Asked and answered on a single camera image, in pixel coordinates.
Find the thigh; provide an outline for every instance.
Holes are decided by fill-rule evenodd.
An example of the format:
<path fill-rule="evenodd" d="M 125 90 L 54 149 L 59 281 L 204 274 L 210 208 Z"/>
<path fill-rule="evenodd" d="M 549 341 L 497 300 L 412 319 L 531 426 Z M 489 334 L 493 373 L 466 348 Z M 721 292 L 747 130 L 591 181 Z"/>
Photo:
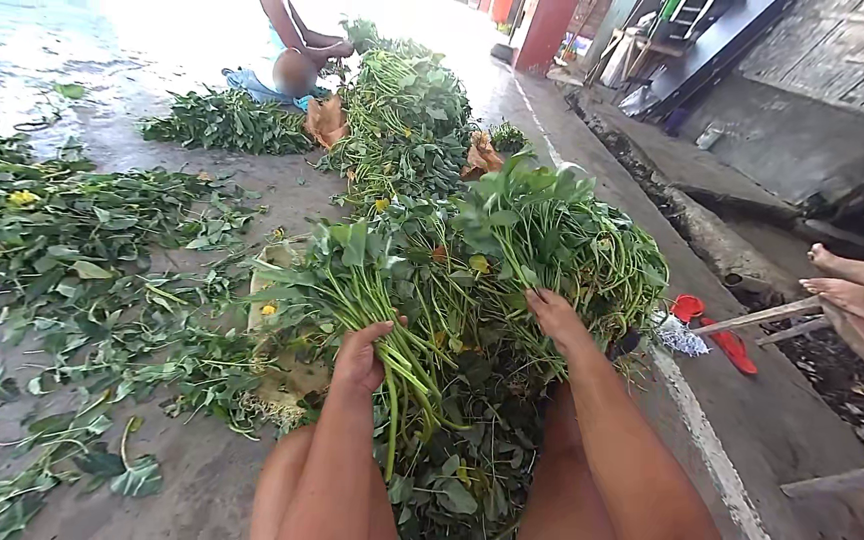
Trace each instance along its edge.
<path fill-rule="evenodd" d="M 315 425 L 291 431 L 279 440 L 262 465 L 252 502 L 252 540 L 275 540 L 289 504 L 295 497 L 299 479 L 306 468 Z M 372 540 L 396 540 L 396 521 L 378 464 L 369 465 L 368 537 Z"/>
<path fill-rule="evenodd" d="M 306 425 L 289 432 L 272 447 L 262 464 L 252 500 L 252 540 L 275 540 L 285 511 L 288 510 L 306 467 L 315 426 Z"/>
<path fill-rule="evenodd" d="M 616 538 L 586 461 L 575 420 L 575 403 L 567 384 L 556 389 L 549 404 L 542 446 L 517 538 Z"/>

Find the white painted line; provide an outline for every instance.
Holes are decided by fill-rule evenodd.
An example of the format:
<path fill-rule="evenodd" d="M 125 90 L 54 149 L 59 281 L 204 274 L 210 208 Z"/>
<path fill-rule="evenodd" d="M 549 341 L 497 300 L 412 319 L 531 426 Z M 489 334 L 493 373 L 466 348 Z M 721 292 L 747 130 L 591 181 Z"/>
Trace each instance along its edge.
<path fill-rule="evenodd" d="M 522 101 L 525 102 L 525 108 L 532 114 L 532 120 L 534 121 L 535 126 L 538 128 L 539 132 L 542 133 L 542 138 L 545 139 L 545 146 L 548 147 L 549 157 L 552 158 L 552 165 L 556 167 L 560 166 L 563 163 L 562 156 L 559 155 L 559 151 L 556 150 L 555 146 L 552 144 L 552 139 L 549 138 L 548 131 L 543 127 L 543 123 L 539 121 L 536 111 L 532 108 L 532 103 L 529 102 L 529 96 L 525 95 L 525 90 L 523 90 L 522 85 L 519 84 L 519 78 L 516 77 L 516 71 L 509 66 L 506 66 L 506 68 L 509 69 L 511 80 L 515 81 L 515 87 L 518 89 L 519 95 L 522 96 Z"/>
<path fill-rule="evenodd" d="M 652 343 L 646 345 L 646 352 L 652 357 L 655 367 L 662 374 L 669 395 L 678 407 L 685 427 L 692 435 L 692 441 L 702 452 L 705 468 L 712 475 L 712 481 L 728 508 L 728 515 L 750 540 L 770 540 L 762 527 L 762 518 L 745 491 L 742 478 L 736 467 L 722 448 L 722 441 L 716 436 L 713 425 L 702 411 L 699 400 L 695 399 L 692 388 L 682 375 L 679 365 L 672 355 Z"/>

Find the yellow flower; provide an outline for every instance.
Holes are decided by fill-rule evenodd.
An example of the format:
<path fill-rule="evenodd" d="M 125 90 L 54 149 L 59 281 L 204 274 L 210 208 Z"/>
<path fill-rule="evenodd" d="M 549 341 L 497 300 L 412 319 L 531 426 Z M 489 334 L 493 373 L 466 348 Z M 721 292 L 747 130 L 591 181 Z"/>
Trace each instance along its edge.
<path fill-rule="evenodd" d="M 17 207 L 24 207 L 26 205 L 30 205 L 36 201 L 41 201 L 42 197 L 36 195 L 32 191 L 28 189 L 23 189 L 21 191 L 12 191 L 8 194 L 8 203 L 11 205 L 16 205 Z"/>

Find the red flip-flop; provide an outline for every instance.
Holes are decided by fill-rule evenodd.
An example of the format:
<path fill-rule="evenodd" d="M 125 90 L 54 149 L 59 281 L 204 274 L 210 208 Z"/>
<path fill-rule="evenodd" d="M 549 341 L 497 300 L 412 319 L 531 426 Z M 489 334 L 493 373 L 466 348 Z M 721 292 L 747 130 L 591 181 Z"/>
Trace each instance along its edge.
<path fill-rule="evenodd" d="M 705 310 L 706 305 L 702 300 L 690 294 L 679 294 L 678 298 L 675 299 L 675 303 L 669 309 L 669 312 L 675 315 L 678 320 L 685 325 L 689 325 L 691 320 L 696 317 L 699 317 L 699 324 L 704 327 L 714 325 L 714 320 L 709 317 L 701 316 Z M 731 362 L 739 372 L 745 375 L 755 375 L 759 373 L 759 368 L 757 368 L 756 364 L 750 360 L 749 354 L 745 350 L 745 343 L 735 332 L 730 330 L 717 331 L 709 334 L 708 337 L 722 349 L 722 352 L 726 354 L 728 361 Z"/>

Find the concrete floor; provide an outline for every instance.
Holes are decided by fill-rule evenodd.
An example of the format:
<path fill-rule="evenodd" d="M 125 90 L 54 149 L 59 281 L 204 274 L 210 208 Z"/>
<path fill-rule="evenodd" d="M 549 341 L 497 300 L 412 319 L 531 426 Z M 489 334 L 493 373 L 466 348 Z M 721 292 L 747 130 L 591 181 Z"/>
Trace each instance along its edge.
<path fill-rule="evenodd" d="M 569 111 L 555 86 L 513 75 L 488 56 L 502 36 L 483 13 L 451 0 L 324 0 L 314 8 L 310 1 L 295 0 L 294 5 L 310 27 L 323 32 L 336 31 L 340 13 L 361 13 L 388 35 L 412 37 L 445 53 L 446 63 L 465 82 L 475 117 L 483 124 L 508 118 L 534 141 L 548 165 L 566 160 L 585 167 L 598 177 L 600 197 L 656 238 L 672 268 L 671 297 L 697 294 L 717 318 L 742 313 L 621 165 Z M 40 89 L 54 82 L 83 84 L 89 88 L 86 98 L 64 104 L 62 119 L 33 135 L 38 153 L 47 156 L 68 136 L 76 136 L 102 170 L 185 165 L 185 170 L 235 173 L 245 188 L 265 194 L 257 204 L 270 206 L 254 224 L 252 240 L 279 226 L 302 232 L 306 216 L 340 215 L 339 208 L 329 205 L 329 196 L 344 184 L 307 164 L 306 159 L 314 162 L 318 154 L 185 151 L 142 141 L 135 129 L 138 117 L 167 112 L 166 91 L 186 92 L 200 83 L 221 87 L 219 70 L 255 62 L 265 38 L 258 0 L 0 2 L 1 129 L 5 133 L 7 126 L 42 114 Z M 296 182 L 300 177 L 306 180 L 302 185 Z M 200 262 L 182 253 L 160 260 L 177 268 Z M 18 368 L 37 361 L 21 352 L 35 348 L 32 342 L 14 349 L 0 344 L 0 361 L 20 384 L 32 373 Z M 738 374 L 718 351 L 677 358 L 671 371 L 667 364 L 654 368 L 647 392 L 636 399 L 698 487 L 724 538 L 864 538 L 864 491 L 799 502 L 779 492 L 783 483 L 864 465 L 864 448 L 775 349 L 753 350 L 751 355 L 760 369 L 757 378 Z M 684 421 L 684 415 L 695 413 L 687 410 L 690 401 L 683 401 L 684 387 L 694 392 L 700 420 L 707 417 L 721 448 L 710 446 L 707 432 L 695 431 L 694 418 Z M 67 411 L 73 403 L 74 396 L 61 394 L 0 406 L 0 441 L 21 435 L 18 419 L 27 412 Z M 111 437 L 118 436 L 128 415 L 145 417 L 129 444 L 136 454 L 158 456 L 165 478 L 162 494 L 130 499 L 105 489 L 81 495 L 75 486 L 59 488 L 26 538 L 211 539 L 245 534 L 253 482 L 274 444 L 273 429 L 254 443 L 215 419 L 198 417 L 185 425 L 168 419 L 155 402 L 119 414 Z M 738 485 L 723 476 L 722 463 L 737 471 Z M 0 450 L 0 478 L 15 466 L 9 453 Z"/>

